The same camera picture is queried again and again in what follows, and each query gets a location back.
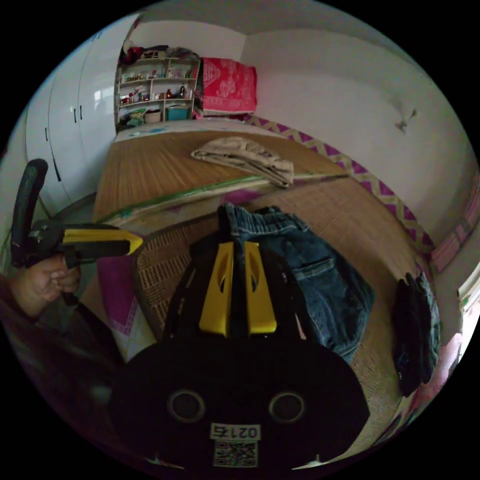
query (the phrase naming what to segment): wooden shelf unit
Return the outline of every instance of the wooden shelf unit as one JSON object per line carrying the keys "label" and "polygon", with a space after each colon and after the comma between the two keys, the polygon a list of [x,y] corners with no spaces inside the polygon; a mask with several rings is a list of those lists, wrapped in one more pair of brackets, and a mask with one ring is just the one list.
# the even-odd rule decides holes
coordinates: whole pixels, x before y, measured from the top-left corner
{"label": "wooden shelf unit", "polygon": [[[185,69],[185,66],[188,66],[188,71],[195,72],[195,77],[176,77],[169,76],[172,72],[172,69],[182,68]],[[165,76],[161,77],[151,77],[151,72],[158,70],[159,67],[162,68]],[[128,111],[126,109],[133,108],[138,109],[142,105],[151,106],[152,104],[158,104],[159,108],[162,110],[162,121],[166,120],[166,108],[168,107],[168,102],[177,102],[177,103],[191,103],[189,105],[187,118],[191,119],[194,109],[194,100],[195,100],[195,90],[197,88],[198,75],[200,70],[200,59],[190,59],[190,58],[141,58],[137,60],[133,65],[122,65],[117,69],[116,80],[115,80],[115,124],[118,125],[120,121],[120,113],[123,111]],[[133,76],[137,76],[139,73],[148,71],[149,74],[145,75],[147,78],[137,78],[129,81],[122,81],[124,75],[131,73]],[[121,90],[127,95],[126,89],[132,87],[132,90],[135,90],[138,86],[148,85],[148,100],[135,101],[133,103],[121,104]],[[185,87],[191,91],[191,96],[189,98],[162,98],[154,99],[154,87],[158,85],[165,85],[165,95],[167,94],[167,88],[170,88],[170,85],[178,86],[180,88],[181,84],[184,84]]]}

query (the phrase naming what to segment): denim pants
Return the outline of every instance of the denim pants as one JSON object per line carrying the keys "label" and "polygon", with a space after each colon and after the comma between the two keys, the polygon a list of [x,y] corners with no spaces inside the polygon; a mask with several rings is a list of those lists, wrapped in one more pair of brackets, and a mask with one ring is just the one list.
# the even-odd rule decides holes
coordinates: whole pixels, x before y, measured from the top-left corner
{"label": "denim pants", "polygon": [[305,297],[315,340],[349,363],[375,301],[362,276],[303,221],[277,207],[250,213],[226,203],[218,219],[219,239],[235,242],[241,269],[244,242],[256,242],[286,260]]}

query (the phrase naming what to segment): black cloth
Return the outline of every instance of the black cloth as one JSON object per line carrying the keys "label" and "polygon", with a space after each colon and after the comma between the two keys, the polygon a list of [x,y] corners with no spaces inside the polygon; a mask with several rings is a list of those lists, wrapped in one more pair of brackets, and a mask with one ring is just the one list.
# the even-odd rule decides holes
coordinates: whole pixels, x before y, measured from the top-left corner
{"label": "black cloth", "polygon": [[398,281],[392,312],[395,330],[393,360],[400,389],[409,397],[432,377],[440,348],[440,321],[437,303],[425,275],[410,273]]}

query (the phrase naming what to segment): shelf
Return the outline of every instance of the shelf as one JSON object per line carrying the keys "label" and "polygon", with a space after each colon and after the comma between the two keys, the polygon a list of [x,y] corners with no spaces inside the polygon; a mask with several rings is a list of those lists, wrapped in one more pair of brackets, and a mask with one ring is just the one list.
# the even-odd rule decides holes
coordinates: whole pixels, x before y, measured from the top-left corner
{"label": "shelf", "polygon": [[134,103],[126,103],[125,105],[119,105],[119,109],[125,107],[136,107],[137,105],[157,104],[160,102],[192,102],[193,98],[162,98],[161,100],[148,100],[148,101],[136,101]]}
{"label": "shelf", "polygon": [[120,83],[120,88],[128,87],[128,85],[144,84],[146,82],[151,82],[152,80],[154,82],[158,82],[158,81],[162,81],[162,82],[192,82],[192,81],[195,81],[196,78],[167,78],[167,77],[163,77],[163,78],[146,78],[146,79],[142,79],[142,80],[130,80],[130,81],[121,82]]}
{"label": "shelf", "polygon": [[163,63],[163,62],[177,62],[179,64],[185,64],[189,62],[199,62],[200,59],[196,58],[173,58],[173,57],[165,57],[165,58],[140,58],[138,59],[135,63],[132,63],[131,65],[122,65],[121,68],[123,69],[129,69],[130,67],[134,67],[137,64],[147,64],[147,63]]}

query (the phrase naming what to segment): ceiling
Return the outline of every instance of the ceiling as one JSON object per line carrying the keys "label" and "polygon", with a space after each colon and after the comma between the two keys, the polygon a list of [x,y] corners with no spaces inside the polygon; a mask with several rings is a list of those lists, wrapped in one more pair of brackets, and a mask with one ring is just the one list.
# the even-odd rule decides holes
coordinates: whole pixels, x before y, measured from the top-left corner
{"label": "ceiling", "polygon": [[314,0],[166,0],[142,10],[143,21],[196,21],[245,35],[288,29],[314,29],[356,37],[415,65],[396,43],[361,20]]}

